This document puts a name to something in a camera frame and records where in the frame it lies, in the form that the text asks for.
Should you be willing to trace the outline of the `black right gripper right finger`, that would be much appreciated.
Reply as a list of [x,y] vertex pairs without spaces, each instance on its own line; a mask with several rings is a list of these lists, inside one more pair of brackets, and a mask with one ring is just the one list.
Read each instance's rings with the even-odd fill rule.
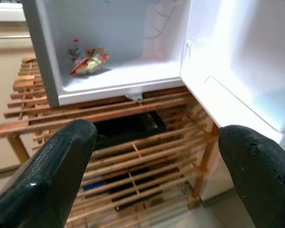
[[285,228],[285,151],[241,125],[221,127],[218,147],[234,188],[257,228]]

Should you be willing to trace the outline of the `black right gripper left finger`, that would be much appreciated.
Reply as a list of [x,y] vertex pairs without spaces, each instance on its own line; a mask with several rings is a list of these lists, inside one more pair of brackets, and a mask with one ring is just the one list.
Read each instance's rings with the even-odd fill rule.
[[63,228],[96,139],[86,120],[52,135],[0,190],[0,228]]

